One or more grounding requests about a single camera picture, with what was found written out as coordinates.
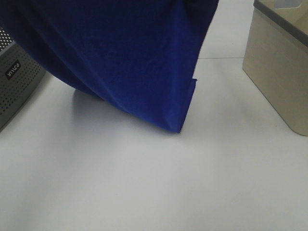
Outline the blue towel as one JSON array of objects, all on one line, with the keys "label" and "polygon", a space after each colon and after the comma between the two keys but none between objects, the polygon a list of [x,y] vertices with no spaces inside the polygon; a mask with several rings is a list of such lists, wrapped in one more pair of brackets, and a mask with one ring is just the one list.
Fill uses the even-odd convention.
[{"label": "blue towel", "polygon": [[64,83],[179,133],[217,7],[216,0],[3,0],[0,24]]}]

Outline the beige plastic storage bin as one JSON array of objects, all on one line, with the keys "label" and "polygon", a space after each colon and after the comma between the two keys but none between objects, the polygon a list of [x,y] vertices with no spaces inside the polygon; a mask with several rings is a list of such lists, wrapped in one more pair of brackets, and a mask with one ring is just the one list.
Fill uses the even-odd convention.
[{"label": "beige plastic storage bin", "polygon": [[308,134],[308,2],[256,0],[243,70],[286,125]]}]

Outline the grey perforated plastic basket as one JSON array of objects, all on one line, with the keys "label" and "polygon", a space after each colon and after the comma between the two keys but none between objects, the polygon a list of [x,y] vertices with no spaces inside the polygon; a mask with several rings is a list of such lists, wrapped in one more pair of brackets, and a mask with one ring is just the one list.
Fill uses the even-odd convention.
[{"label": "grey perforated plastic basket", "polygon": [[0,29],[0,129],[25,104],[46,70]]}]

